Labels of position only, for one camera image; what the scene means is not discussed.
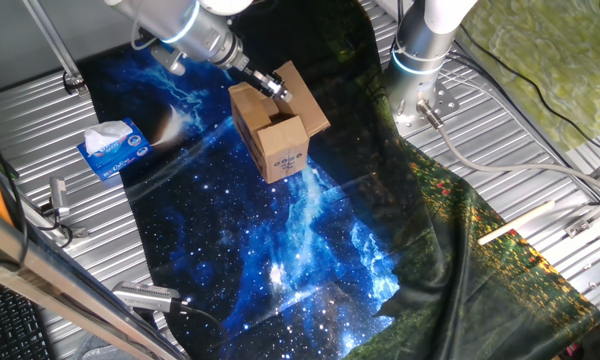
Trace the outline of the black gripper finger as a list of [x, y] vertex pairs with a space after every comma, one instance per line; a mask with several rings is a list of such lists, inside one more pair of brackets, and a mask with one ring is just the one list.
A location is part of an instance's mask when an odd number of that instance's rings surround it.
[[276, 73], [265, 76], [264, 85], [269, 92], [269, 96], [289, 103], [293, 98], [292, 93], [287, 89], [285, 81]]

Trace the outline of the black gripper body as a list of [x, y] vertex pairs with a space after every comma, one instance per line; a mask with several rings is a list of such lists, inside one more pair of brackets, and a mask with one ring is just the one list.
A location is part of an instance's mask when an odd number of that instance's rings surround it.
[[242, 73], [248, 82], [265, 95], [277, 95], [279, 92], [279, 80], [268, 73], [245, 67]]

